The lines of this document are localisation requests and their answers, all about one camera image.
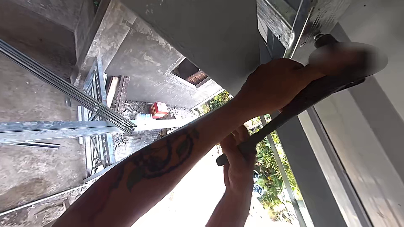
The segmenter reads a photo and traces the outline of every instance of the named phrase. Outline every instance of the green plant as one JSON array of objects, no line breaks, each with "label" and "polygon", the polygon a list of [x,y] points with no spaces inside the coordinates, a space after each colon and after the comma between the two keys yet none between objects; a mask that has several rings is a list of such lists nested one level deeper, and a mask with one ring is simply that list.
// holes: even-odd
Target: green plant
[{"label": "green plant", "polygon": [[[206,102],[207,106],[205,109],[208,107],[210,110],[213,110],[228,102],[230,99],[232,99],[232,96],[227,91],[223,91],[208,100]],[[270,120],[269,115],[266,115],[265,118],[267,121]],[[252,124],[256,122],[260,122],[259,118],[253,120]],[[279,145],[280,140],[278,135],[273,132],[271,133],[271,136],[274,143]],[[291,222],[292,214],[289,213],[286,208],[277,209],[277,206],[283,203],[280,198],[285,186],[278,165],[275,161],[273,150],[276,151],[276,149],[271,148],[269,141],[266,138],[257,144],[257,162],[255,164],[255,170],[262,175],[260,179],[258,179],[257,184],[266,190],[266,193],[259,197],[258,200],[261,202],[264,208],[268,210],[268,213],[273,220]],[[292,170],[290,169],[289,163],[284,154],[280,154],[280,158],[288,176],[290,185],[292,186],[297,199],[300,199],[300,191],[297,187],[296,180],[293,176]]]},{"label": "green plant", "polygon": [[226,102],[228,102],[232,98],[233,98],[233,96],[231,96],[231,94],[229,94],[227,91],[224,90],[221,93],[219,93],[218,95],[216,95],[215,97],[209,99],[206,102],[206,104],[209,106],[209,108],[211,110],[214,110],[217,107],[225,104]]},{"label": "green plant", "polygon": [[[276,144],[280,144],[277,134],[272,133],[271,136]],[[262,174],[261,178],[257,181],[257,184],[266,190],[266,193],[259,197],[258,200],[261,202],[264,208],[267,209],[270,214],[272,214],[271,216],[274,217],[274,219],[290,221],[287,211],[275,211],[275,207],[283,203],[280,197],[282,190],[284,189],[284,183],[278,165],[275,161],[274,152],[269,144],[268,139],[265,138],[263,141],[259,142],[256,149],[257,162],[255,170]],[[280,158],[293,191],[295,191],[295,194],[300,196],[295,177],[293,176],[286,157],[282,155]]]}]

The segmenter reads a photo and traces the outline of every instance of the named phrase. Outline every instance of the concrete ceiling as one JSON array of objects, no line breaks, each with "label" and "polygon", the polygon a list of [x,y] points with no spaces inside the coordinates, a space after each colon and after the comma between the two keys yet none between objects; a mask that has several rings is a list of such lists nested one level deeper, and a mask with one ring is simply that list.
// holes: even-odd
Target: concrete ceiling
[{"label": "concrete ceiling", "polygon": [[235,95],[259,65],[255,1],[122,0],[166,41]]}]

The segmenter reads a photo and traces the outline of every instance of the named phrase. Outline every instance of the gray wall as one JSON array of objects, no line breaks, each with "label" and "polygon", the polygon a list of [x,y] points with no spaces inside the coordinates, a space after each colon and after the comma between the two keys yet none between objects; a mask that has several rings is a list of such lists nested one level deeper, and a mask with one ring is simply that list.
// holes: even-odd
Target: gray wall
[{"label": "gray wall", "polygon": [[136,18],[105,73],[130,76],[126,98],[192,107],[196,105],[187,89],[169,72],[183,56],[141,19]]}]

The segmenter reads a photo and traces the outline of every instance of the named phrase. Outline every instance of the tattoo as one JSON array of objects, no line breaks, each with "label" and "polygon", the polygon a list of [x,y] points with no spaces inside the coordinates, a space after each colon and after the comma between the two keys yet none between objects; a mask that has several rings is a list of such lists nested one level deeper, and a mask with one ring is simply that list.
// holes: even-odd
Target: tattoo
[{"label": "tattoo", "polygon": [[[199,138],[199,132],[196,129],[192,129],[191,132],[181,130],[177,134],[178,137],[175,141],[166,139],[166,144],[161,147],[155,147],[156,145],[151,144],[129,158],[128,162],[132,162],[136,166],[129,173],[126,181],[126,187],[130,192],[133,186],[142,179],[152,179],[169,173],[178,168],[191,156],[192,149],[194,148],[194,139]],[[175,153],[173,153],[173,143],[177,142],[178,138],[181,137],[184,137],[184,140],[174,148]],[[121,179],[117,179],[114,187],[119,184]]]}]

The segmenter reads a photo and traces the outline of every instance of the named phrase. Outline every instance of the metal mesh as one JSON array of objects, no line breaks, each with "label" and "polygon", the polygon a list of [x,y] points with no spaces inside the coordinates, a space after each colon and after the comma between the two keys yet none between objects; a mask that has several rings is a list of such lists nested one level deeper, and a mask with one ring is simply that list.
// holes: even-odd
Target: metal mesh
[{"label": "metal mesh", "polygon": [[257,0],[257,14],[284,47],[289,46],[291,28],[282,19],[279,12],[264,0]]}]

